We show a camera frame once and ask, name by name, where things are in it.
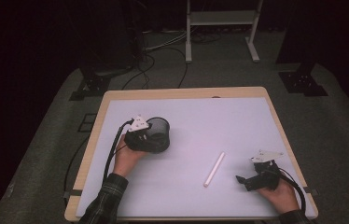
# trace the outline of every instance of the plaid shirt sleeve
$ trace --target plaid shirt sleeve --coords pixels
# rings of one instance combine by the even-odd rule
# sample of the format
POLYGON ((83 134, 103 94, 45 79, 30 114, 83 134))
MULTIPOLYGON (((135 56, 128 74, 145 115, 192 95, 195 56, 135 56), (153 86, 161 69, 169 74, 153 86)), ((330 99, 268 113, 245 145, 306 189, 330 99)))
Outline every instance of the plaid shirt sleeve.
POLYGON ((78 223, 109 224, 116 223, 117 211, 128 180, 121 175, 110 174, 102 185, 98 196, 88 206, 78 223))
POLYGON ((301 210, 295 210, 287 213, 283 213, 279 216, 280 223, 282 224, 310 224, 311 221, 305 216, 301 210))

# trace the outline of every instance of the white plastic bracket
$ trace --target white plastic bracket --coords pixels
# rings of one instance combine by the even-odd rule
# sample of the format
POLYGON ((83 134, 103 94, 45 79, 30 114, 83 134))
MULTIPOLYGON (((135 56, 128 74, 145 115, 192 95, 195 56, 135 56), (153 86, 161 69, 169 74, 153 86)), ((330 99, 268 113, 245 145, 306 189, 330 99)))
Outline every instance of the white plastic bracket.
POLYGON ((128 131, 131 133, 131 132, 147 129, 148 127, 149 127, 148 123, 140 115, 138 115, 134 119, 131 125, 131 128, 128 131))
POLYGON ((282 156, 283 156, 283 152, 271 152, 271 151, 260 150, 258 155, 251 158, 251 161, 252 162, 273 161, 282 156))

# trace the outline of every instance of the white marker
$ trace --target white marker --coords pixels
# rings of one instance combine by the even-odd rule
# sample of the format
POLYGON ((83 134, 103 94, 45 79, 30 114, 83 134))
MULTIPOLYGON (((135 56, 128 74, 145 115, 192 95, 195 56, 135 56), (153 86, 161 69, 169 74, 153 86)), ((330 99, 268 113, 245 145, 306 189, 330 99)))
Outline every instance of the white marker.
POLYGON ((218 160, 215 164, 215 167, 213 167, 212 172, 210 172, 209 177, 207 177, 206 182, 204 182, 204 184, 203 184, 205 188, 207 188, 207 186, 209 186, 209 184, 210 184, 210 181, 212 181, 212 178, 215 175, 216 170, 217 170, 218 166, 220 165, 221 161, 223 160, 224 156, 225 156, 225 153, 221 152, 220 157, 218 158, 218 160))

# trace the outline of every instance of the gray carpet floor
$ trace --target gray carpet floor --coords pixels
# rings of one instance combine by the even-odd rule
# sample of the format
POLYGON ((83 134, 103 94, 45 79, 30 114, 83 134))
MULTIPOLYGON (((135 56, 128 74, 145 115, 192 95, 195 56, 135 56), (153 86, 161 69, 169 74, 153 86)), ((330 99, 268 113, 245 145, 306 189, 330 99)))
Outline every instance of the gray carpet floor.
MULTIPOLYGON (((259 63, 251 61, 244 42, 246 33, 222 35, 209 44, 192 46, 181 88, 262 86, 271 96, 288 141, 294 151, 319 210, 319 223, 349 223, 349 98, 335 76, 317 65, 312 76, 328 96, 305 97, 288 93, 278 72, 294 70, 297 64, 275 64, 285 33, 257 32, 259 63)), ((173 38, 147 35, 155 46, 173 38)), ((172 45, 184 52, 184 43, 172 45)), ((155 59, 147 71, 150 89, 177 88, 185 72, 183 56, 172 49, 149 53, 155 59)), ((142 68, 151 65, 145 58, 142 68)), ((110 90, 120 90, 137 70, 114 77, 110 90)), ((1 223, 68 223, 64 217, 63 181, 69 162, 88 133, 78 132, 85 114, 97 113, 102 97, 69 101, 82 75, 69 74, 29 146, 8 193, 0 202, 1 223)), ((126 89, 143 89, 146 80, 135 78, 126 89)), ((72 188, 85 145, 70 168, 67 189, 72 188)))

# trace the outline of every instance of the table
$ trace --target table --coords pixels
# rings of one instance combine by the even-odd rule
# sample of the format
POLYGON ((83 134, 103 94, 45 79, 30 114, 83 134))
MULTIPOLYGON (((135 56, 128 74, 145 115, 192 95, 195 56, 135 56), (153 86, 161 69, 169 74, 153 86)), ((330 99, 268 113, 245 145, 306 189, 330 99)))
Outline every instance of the table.
POLYGON ((192 25, 237 25, 251 24, 251 33, 245 38, 247 48, 254 63, 259 62, 259 56, 254 47, 254 36, 256 34, 259 15, 261 13, 263 0, 258 0, 256 10, 243 11, 202 11, 191 12, 190 0, 187 1, 187 40, 186 40, 186 62, 192 62, 191 50, 191 26, 192 25))
MULTIPOLYGON (((272 117, 274 120, 274 123, 277 127, 277 130, 280 133, 280 136, 283 140, 283 143, 286 147, 286 152, 288 153, 292 165, 295 168, 296 175, 298 179, 300 180, 300 183, 303 187, 307 187, 307 184, 302 176, 300 167, 297 164, 297 161, 295 159, 295 156, 291 150, 290 144, 288 143, 288 140, 286 139, 285 132, 283 130, 282 125, 280 124, 279 118, 276 115, 276 112, 273 108, 271 99, 266 92, 266 90, 262 87, 236 87, 236 88, 204 88, 204 89, 180 89, 180 90, 143 90, 143 91, 108 91, 104 99, 102 101, 101 107, 99 109, 95 125, 93 127, 90 142, 87 145, 84 158, 82 160, 82 163, 80 165, 77 179, 75 182, 75 185, 73 187, 73 190, 83 190, 88 171, 91 166, 91 161, 93 158, 94 151, 96 149, 96 145, 98 142, 99 134, 103 128, 103 122, 105 119, 105 115, 108 109, 108 106, 111 101, 113 100, 153 100, 153 99, 203 99, 203 98, 212 98, 212 97, 221 97, 221 98, 253 98, 253 97, 262 97, 265 98, 266 102, 269 105, 269 109, 272 113, 272 117)), ((306 195, 309 202, 311 202, 312 208, 314 209, 314 212, 317 215, 317 208, 314 204, 314 200, 312 198, 311 194, 306 195)), ((70 197, 69 203, 67 205, 66 211, 65 211, 65 218, 69 221, 78 221, 79 217, 76 217, 76 210, 78 207, 78 203, 80 201, 80 196, 72 195, 70 197)), ((165 218, 165 220, 178 220, 180 217, 168 217, 165 218)), ((193 218, 195 220, 201 220, 202 217, 196 217, 193 218)), ((153 217, 140 219, 140 218, 124 218, 123 220, 156 220, 153 217)))

